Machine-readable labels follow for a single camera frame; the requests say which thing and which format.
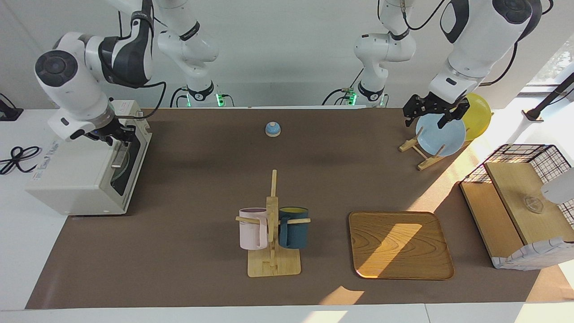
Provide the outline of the yellow plate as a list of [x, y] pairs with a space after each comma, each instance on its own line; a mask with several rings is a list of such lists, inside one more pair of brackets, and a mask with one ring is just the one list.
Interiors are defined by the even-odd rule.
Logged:
[[476, 93], [469, 93], [458, 108], [465, 102], [470, 105], [462, 117], [466, 128], [465, 142], [468, 143], [484, 134], [490, 125], [492, 113], [488, 102]]

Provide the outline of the glass oven door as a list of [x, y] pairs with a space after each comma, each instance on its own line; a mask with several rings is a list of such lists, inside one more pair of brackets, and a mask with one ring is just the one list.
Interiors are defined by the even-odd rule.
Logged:
[[125, 214], [127, 212], [152, 137], [149, 123], [145, 119], [128, 119], [126, 124], [127, 126], [136, 127], [136, 137], [129, 145], [119, 144], [117, 149], [115, 149], [111, 163], [111, 171], [114, 172], [115, 168], [120, 167], [127, 152], [129, 152], [131, 156], [132, 170], [127, 181], [118, 180], [117, 182], [111, 183], [109, 180], [109, 196], [115, 203], [115, 206], [108, 207], [105, 211], [106, 214]]

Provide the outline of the wooden mug rack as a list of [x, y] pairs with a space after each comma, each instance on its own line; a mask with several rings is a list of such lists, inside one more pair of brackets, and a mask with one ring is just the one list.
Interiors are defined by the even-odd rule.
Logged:
[[[279, 245], [279, 206], [276, 195], [277, 170], [271, 174], [271, 192], [266, 197], [267, 240], [265, 249], [248, 251], [247, 274], [250, 278], [298, 275], [301, 272], [300, 252], [298, 249], [283, 248]], [[255, 219], [235, 218], [238, 222], [256, 223]]]

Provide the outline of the light blue plate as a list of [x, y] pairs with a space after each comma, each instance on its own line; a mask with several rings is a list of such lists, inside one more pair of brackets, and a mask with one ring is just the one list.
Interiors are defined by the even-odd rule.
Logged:
[[439, 129], [441, 114], [427, 114], [418, 118], [416, 134], [418, 143], [426, 153], [438, 156], [450, 156], [461, 149], [466, 137], [465, 123], [452, 120]]

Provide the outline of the clear glass cup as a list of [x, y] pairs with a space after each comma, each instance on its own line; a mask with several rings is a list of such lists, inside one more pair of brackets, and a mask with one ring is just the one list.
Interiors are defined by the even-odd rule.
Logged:
[[525, 196], [523, 202], [527, 210], [535, 214], [541, 214], [544, 211], [544, 203], [535, 196]]

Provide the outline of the wooden serving tray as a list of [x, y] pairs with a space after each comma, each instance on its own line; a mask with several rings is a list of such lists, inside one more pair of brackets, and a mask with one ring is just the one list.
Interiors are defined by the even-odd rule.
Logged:
[[439, 219], [428, 211], [353, 211], [352, 262], [365, 279], [448, 280], [455, 268]]

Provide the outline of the white toaster oven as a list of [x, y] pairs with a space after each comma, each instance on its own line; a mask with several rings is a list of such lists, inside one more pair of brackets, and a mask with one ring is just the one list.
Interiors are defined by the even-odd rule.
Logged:
[[111, 163], [121, 142], [106, 143], [80, 137], [56, 138], [37, 166], [25, 191], [62, 215], [106, 214], [115, 206], [109, 196]]

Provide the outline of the dark blue mug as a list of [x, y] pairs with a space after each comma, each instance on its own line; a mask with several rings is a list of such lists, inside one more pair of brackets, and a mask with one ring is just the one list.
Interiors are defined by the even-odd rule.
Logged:
[[279, 208], [279, 245], [283, 248], [301, 249], [307, 247], [309, 223], [288, 223], [290, 219], [304, 219], [309, 217], [309, 210], [305, 207]]

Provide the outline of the white cylinder housing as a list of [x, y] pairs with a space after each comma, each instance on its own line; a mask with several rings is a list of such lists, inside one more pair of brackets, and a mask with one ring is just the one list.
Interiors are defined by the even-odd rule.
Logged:
[[545, 183], [541, 187], [541, 194], [556, 205], [574, 199], [574, 167]]

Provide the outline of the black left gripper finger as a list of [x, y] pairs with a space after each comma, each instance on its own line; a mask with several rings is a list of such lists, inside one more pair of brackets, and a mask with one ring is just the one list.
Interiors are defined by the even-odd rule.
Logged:
[[406, 127], [410, 127], [414, 121], [419, 117], [419, 112], [421, 112], [422, 99], [420, 96], [411, 96], [409, 100], [404, 104], [402, 112], [404, 115], [404, 124]]
[[468, 101], [468, 98], [462, 99], [456, 106], [439, 107], [439, 114], [442, 114], [443, 116], [437, 122], [437, 127], [439, 129], [443, 129], [443, 127], [445, 127], [447, 123], [453, 120], [461, 120], [469, 108], [470, 103]]

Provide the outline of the white checked cloth liner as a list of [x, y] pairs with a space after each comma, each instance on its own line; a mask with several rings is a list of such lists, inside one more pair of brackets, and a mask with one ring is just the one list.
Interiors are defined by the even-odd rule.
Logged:
[[570, 260], [574, 260], [574, 241], [561, 237], [527, 244], [508, 257], [491, 258], [496, 269], [520, 271], [541, 270]]

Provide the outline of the brown table mat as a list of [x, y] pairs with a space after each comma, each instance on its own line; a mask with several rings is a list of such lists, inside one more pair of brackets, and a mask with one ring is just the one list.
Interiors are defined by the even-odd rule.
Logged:
[[[413, 132], [400, 109], [164, 109], [150, 127], [127, 215], [68, 218], [27, 309], [574, 301], [557, 266], [492, 267], [461, 176], [432, 188], [455, 159], [418, 171], [398, 151]], [[309, 244], [301, 274], [249, 278], [235, 216], [264, 206], [273, 169], [279, 204], [310, 210]], [[407, 210], [437, 215], [453, 278], [357, 276], [348, 215]]]

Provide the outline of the wooden plate rack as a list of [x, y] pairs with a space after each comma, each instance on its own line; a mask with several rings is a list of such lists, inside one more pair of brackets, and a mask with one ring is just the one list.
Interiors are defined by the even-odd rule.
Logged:
[[419, 142], [419, 137], [420, 137], [420, 135], [422, 135], [423, 131], [424, 131], [424, 127], [421, 127], [420, 130], [418, 130], [416, 132], [416, 135], [414, 137], [405, 141], [402, 145], [400, 145], [398, 147], [398, 151], [400, 151], [401, 153], [404, 153], [405, 151], [412, 148], [412, 149], [414, 149], [414, 151], [416, 151], [416, 153], [418, 153], [420, 156], [422, 156], [422, 158], [424, 160], [418, 164], [418, 166], [417, 166], [418, 171], [425, 170], [425, 169], [429, 168], [430, 166], [432, 166], [433, 164], [436, 164], [440, 160], [447, 157], [447, 155], [445, 155], [443, 153], [443, 150], [446, 147], [445, 144], [441, 145], [441, 147], [439, 147], [439, 149], [437, 150], [437, 153], [435, 153], [432, 156], [427, 156], [426, 153], [424, 153], [422, 150], [419, 149], [419, 147], [422, 148], [422, 146], [420, 145], [420, 142]]

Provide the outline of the pink mug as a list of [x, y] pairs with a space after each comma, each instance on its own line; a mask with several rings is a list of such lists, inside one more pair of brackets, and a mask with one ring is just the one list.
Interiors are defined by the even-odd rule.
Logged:
[[239, 245], [248, 251], [265, 249], [267, 240], [267, 210], [264, 207], [248, 207], [239, 210], [239, 216], [255, 219], [256, 223], [239, 222]]

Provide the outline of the black clamp mount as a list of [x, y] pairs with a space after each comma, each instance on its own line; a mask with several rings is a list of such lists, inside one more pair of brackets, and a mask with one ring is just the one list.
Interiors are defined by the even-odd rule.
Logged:
[[0, 121], [16, 121], [23, 113], [23, 108], [17, 108], [13, 101], [1, 92], [0, 97]]

